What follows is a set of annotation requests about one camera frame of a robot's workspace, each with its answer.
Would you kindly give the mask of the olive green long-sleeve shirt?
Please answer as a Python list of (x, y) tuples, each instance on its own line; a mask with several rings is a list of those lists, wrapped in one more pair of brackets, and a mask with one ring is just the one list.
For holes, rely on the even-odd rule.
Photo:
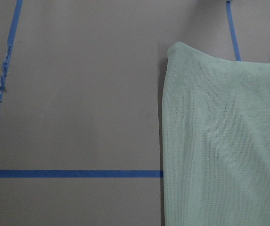
[(270, 63), (168, 49), (162, 100), (167, 226), (270, 226)]

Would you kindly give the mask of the blue tape line lengthwise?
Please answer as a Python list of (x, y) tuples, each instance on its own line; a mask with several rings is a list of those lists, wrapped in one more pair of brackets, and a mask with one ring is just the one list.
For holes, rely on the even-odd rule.
[(5, 93), (6, 78), (9, 71), (12, 49), (14, 46), (15, 35), (16, 35), (16, 30), (18, 26), (22, 4), (23, 4), (22, 0), (16, 1), (15, 10), (14, 10), (12, 22), (10, 25), (8, 38), (7, 38), (7, 51), (6, 51), (6, 55), (2, 63), (2, 74), (0, 75), (0, 104), (2, 102), (3, 94)]

